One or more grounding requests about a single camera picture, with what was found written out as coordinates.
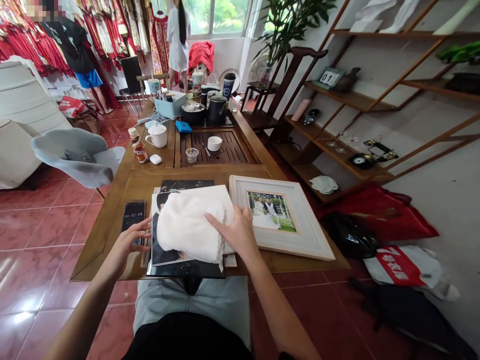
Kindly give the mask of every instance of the black t-shirt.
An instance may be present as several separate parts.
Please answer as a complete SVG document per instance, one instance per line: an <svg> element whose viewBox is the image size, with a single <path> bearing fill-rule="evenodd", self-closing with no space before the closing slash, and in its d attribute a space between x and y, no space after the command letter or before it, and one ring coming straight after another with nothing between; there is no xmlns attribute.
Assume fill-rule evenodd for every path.
<svg viewBox="0 0 480 360"><path fill-rule="evenodd" d="M285 353L281 360L293 360ZM138 328L123 357L130 359L254 359L243 341L209 317L174 312Z"/></svg>
<svg viewBox="0 0 480 360"><path fill-rule="evenodd" d="M79 74L87 74L95 69L82 44L82 41L88 41L83 27L66 17L40 24L45 33L58 44L70 69Z"/></svg>

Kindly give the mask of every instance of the potted plant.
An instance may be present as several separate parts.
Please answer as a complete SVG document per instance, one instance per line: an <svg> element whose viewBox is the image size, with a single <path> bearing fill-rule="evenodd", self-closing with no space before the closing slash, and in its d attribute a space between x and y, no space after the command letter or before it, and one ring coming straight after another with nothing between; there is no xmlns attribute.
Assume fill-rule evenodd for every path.
<svg viewBox="0 0 480 360"><path fill-rule="evenodd" d="M267 86L270 73L274 64L290 51L290 41L305 40L308 28L319 28L321 20L329 21L328 12L335 8L336 0L267 0L270 8L268 15L258 19L268 19L271 27L260 36L257 41L262 41L265 46L255 55L253 60L268 51L268 62L260 78L259 86Z"/></svg>

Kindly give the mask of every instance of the hand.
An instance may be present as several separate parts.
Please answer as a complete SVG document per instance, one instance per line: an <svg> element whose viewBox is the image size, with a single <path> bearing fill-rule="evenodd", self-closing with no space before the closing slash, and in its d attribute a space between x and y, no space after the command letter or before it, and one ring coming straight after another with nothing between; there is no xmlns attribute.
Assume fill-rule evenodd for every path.
<svg viewBox="0 0 480 360"><path fill-rule="evenodd" d="M230 226L222 224L212 214L205 217L226 239L230 246L240 255L244 262L261 259L259 247L252 229L253 216L248 207L241 208L233 204L235 217Z"/></svg>
<svg viewBox="0 0 480 360"><path fill-rule="evenodd" d="M146 239L152 236L151 232L146 232L146 230L152 227L151 221L151 217L146 218L142 222L133 224L120 234L115 241L115 244L113 244L110 253L108 253L105 261L101 265L100 270L98 271L99 275L117 281L125 271L127 258L130 253L136 251L145 253L150 251L149 246L134 244L134 241L138 238Z"/></svg>

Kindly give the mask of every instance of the white mug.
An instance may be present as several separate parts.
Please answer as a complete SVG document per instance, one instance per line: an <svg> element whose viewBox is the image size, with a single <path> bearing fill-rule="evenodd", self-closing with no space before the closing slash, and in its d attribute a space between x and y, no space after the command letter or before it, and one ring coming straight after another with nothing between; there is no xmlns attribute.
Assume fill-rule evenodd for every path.
<svg viewBox="0 0 480 360"><path fill-rule="evenodd" d="M167 145L167 128L164 125L154 124L148 129L150 135L145 136L145 141L154 147L163 148Z"/></svg>
<svg viewBox="0 0 480 360"><path fill-rule="evenodd" d="M222 145L222 138L218 136L210 136L208 138L208 150L210 151L218 151L220 150L220 145Z"/></svg>

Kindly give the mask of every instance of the green leaves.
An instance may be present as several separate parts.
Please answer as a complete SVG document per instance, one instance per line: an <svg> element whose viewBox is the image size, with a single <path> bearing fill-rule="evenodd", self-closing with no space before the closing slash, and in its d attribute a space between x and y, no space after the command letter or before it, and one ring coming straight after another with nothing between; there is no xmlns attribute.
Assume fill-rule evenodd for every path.
<svg viewBox="0 0 480 360"><path fill-rule="evenodd" d="M255 40L262 41L265 46L253 60L268 48L270 63L276 63L290 51L292 39L305 40L307 28L319 28L322 21L328 23L328 12L336 7L336 0L268 0L268 2L269 14L258 21L268 19L273 25L273 31L265 33Z"/></svg>

